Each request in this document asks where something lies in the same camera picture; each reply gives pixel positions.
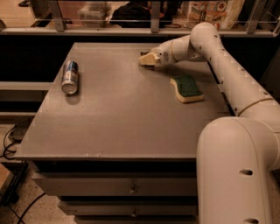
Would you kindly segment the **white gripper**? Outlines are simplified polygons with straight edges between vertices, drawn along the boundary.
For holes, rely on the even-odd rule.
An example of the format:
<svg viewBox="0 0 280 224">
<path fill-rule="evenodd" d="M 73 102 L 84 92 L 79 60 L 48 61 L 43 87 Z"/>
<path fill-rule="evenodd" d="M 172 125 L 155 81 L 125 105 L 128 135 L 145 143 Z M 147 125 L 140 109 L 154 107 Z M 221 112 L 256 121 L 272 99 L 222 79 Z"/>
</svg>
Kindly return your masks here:
<svg viewBox="0 0 280 224">
<path fill-rule="evenodd" d="M 142 56 L 139 57 L 138 61 L 141 66 L 154 67 L 157 63 L 163 65 L 170 65 L 175 62 L 172 57 L 172 42 L 166 41 L 161 45 L 154 47 Z"/>
</svg>

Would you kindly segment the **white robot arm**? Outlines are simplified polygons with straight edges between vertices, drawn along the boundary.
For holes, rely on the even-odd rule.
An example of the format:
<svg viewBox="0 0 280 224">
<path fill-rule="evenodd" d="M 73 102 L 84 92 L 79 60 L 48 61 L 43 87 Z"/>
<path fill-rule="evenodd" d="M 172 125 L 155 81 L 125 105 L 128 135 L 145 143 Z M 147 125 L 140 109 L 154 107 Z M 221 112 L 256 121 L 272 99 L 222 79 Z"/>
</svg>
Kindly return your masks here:
<svg viewBox="0 0 280 224">
<path fill-rule="evenodd" d="M 200 23 L 140 57 L 142 66 L 210 63 L 233 115 L 210 122 L 197 146 L 199 224 L 273 224 L 267 174 L 280 168 L 280 104 Z"/>
</svg>

